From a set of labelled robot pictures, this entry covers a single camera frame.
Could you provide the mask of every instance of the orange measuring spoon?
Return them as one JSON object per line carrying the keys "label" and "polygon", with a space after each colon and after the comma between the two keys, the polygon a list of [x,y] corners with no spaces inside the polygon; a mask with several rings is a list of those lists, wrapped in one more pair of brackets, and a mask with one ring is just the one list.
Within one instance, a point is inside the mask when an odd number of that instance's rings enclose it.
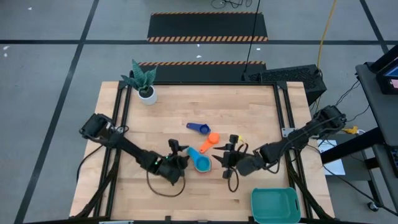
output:
{"label": "orange measuring spoon", "polygon": [[211,148],[220,141],[220,134],[210,133],[203,145],[200,146],[200,153],[205,153],[207,149]]}

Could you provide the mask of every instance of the white paper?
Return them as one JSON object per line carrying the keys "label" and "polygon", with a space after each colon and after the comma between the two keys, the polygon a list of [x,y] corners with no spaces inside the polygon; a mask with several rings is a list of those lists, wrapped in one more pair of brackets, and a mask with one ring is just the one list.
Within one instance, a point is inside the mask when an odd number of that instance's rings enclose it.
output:
{"label": "white paper", "polygon": [[[318,148],[320,152],[325,152],[333,148],[335,145],[337,145],[337,142],[335,140],[326,140]],[[329,162],[328,164],[325,164],[325,167],[336,175],[346,175],[346,172],[344,171],[343,167],[343,162],[341,161],[341,159]],[[325,168],[323,170],[325,171],[325,175],[332,175]]]}

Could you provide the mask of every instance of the hazard stripe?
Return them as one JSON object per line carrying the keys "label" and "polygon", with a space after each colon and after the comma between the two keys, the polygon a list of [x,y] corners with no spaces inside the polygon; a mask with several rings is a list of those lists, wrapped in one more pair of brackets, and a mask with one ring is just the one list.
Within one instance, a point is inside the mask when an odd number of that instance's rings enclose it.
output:
{"label": "hazard stripe", "polygon": [[265,36],[193,36],[193,37],[148,37],[148,42],[254,42],[267,41]]}
{"label": "hazard stripe", "polygon": [[[140,66],[167,66],[167,65],[242,65],[246,64],[246,61],[213,61],[213,62],[139,62]],[[259,65],[266,64],[262,61],[248,61],[248,64]]]}
{"label": "hazard stripe", "polygon": [[153,12],[151,15],[180,15],[180,14],[255,14],[256,12]]}

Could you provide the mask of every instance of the yellow cable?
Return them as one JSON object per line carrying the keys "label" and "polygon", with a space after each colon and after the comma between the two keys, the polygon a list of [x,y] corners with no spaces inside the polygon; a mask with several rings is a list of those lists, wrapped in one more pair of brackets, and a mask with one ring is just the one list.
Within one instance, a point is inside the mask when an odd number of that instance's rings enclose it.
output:
{"label": "yellow cable", "polygon": [[337,0],[334,0],[334,1],[333,1],[333,5],[331,6],[330,13],[329,13],[329,18],[328,18],[328,22],[326,22],[325,31],[323,31],[323,35],[322,35],[322,39],[321,39],[321,44],[319,45],[318,63],[317,63],[317,67],[318,67],[318,68],[319,68],[319,66],[320,66],[320,64],[321,64],[321,54],[322,54],[323,41],[325,40],[326,32],[328,32],[330,19],[331,19],[331,16],[333,15],[333,13],[334,13],[334,11],[335,11],[336,2],[337,2]]}

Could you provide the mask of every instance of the concrete floor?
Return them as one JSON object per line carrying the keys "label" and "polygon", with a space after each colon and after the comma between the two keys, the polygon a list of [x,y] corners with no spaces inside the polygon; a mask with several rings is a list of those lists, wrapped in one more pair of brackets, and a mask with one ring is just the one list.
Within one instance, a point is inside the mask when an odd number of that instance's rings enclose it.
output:
{"label": "concrete floor", "polygon": [[[85,40],[145,40],[152,12],[217,11],[210,0],[0,0],[0,217],[13,223],[52,119],[52,140],[31,198],[25,222],[67,218],[76,186],[76,168],[86,141],[78,129],[92,114],[100,83],[127,74],[131,59],[138,61],[246,60],[248,45],[84,45]],[[395,0],[367,0],[384,40],[378,42],[359,0],[338,1],[327,40],[342,40],[323,48],[321,69],[328,91],[321,107],[335,104],[355,82],[355,65],[382,54],[380,44],[398,43]],[[263,0],[270,40],[320,40],[332,0]],[[251,7],[222,11],[255,11]],[[83,32],[90,9],[94,12],[87,34]],[[56,44],[11,40],[75,40]],[[344,40],[369,40],[352,42]],[[317,62],[318,45],[303,42],[253,45],[250,60],[265,60],[268,68]],[[68,86],[59,117],[55,112],[64,83]],[[362,89],[352,91],[339,105],[351,119],[368,105]],[[369,130],[376,126],[371,111],[348,124]],[[382,183],[379,170],[374,175]],[[356,186],[370,194],[366,182]],[[336,180],[328,181],[336,217],[346,221],[397,223],[385,211],[371,212],[367,199]],[[385,185],[379,184],[385,204],[393,208]]]}

